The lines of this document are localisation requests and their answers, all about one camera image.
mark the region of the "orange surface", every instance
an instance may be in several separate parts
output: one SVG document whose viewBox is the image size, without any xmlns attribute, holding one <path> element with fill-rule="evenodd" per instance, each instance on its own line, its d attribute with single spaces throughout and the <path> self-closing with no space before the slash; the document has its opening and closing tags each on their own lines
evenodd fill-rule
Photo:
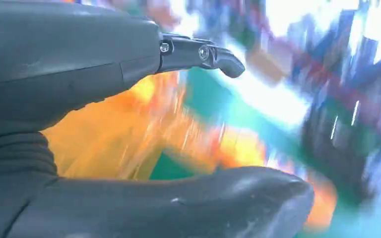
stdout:
<svg viewBox="0 0 381 238">
<path fill-rule="evenodd" d="M 69 113 L 44 131 L 62 176 L 147 179 L 162 149 L 199 173 L 222 166 L 266 166 L 265 146 L 249 130 L 206 128 L 182 107 L 185 89 L 177 73 L 142 79 L 130 90 Z M 147 166 L 144 177 L 137 169 Z M 292 173 L 292 165 L 278 168 Z M 335 209 L 332 185 L 315 184 L 308 228 L 326 228 Z"/>
</svg>

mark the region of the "blurred background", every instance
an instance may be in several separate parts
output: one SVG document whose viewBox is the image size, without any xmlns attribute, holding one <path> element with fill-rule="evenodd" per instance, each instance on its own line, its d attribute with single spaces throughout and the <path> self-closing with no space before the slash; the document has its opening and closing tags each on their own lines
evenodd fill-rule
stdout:
<svg viewBox="0 0 381 238">
<path fill-rule="evenodd" d="M 247 71 L 152 76 L 69 114 L 44 132 L 60 173 L 181 179 L 268 166 L 315 188 L 299 237 L 381 236 L 381 0 L 66 2 L 211 40 Z"/>
</svg>

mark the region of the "robotic hand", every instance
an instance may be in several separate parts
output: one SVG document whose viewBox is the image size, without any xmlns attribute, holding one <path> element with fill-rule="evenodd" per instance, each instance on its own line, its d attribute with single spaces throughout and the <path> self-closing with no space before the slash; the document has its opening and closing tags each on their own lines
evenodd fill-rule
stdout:
<svg viewBox="0 0 381 238">
<path fill-rule="evenodd" d="M 0 2 L 0 237 L 290 238 L 309 184 L 267 168 L 168 183 L 60 178 L 39 133 L 159 72 L 244 66 L 212 42 L 67 3 Z"/>
<path fill-rule="evenodd" d="M 163 34 L 145 18 L 99 7 L 0 2 L 0 134 L 43 130 L 67 112 L 159 72 L 245 70 L 210 41 Z"/>
</svg>

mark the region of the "green surface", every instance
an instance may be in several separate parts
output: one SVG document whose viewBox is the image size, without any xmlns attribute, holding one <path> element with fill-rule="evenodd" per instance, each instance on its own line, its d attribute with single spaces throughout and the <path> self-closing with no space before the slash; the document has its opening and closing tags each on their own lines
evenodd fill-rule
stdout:
<svg viewBox="0 0 381 238">
<path fill-rule="evenodd" d="M 259 134 L 261 140 L 296 160 L 312 164 L 309 156 L 298 146 L 296 138 L 288 135 L 262 114 L 248 106 L 210 74 L 201 69 L 192 69 L 188 76 L 186 105 L 207 123 L 226 122 L 250 128 Z M 162 155 L 151 179 L 180 179 L 194 174 Z M 325 233 L 300 232 L 298 238 L 377 238 L 381 237 L 381 205 L 360 212 L 346 203 L 345 193 L 339 194 L 332 224 Z"/>
</svg>

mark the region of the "screw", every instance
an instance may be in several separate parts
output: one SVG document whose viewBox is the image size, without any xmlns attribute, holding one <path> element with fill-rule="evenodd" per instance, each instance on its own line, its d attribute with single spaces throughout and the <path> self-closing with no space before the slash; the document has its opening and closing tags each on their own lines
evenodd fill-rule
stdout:
<svg viewBox="0 0 381 238">
<path fill-rule="evenodd" d="M 165 42 L 161 43 L 161 45 L 160 45 L 160 51 L 163 53 L 169 51 L 169 48 L 170 48 L 169 44 L 167 44 Z"/>
<path fill-rule="evenodd" d="M 209 57 L 209 50 L 206 45 L 203 45 L 199 48 L 199 57 L 201 60 L 206 60 Z"/>
</svg>

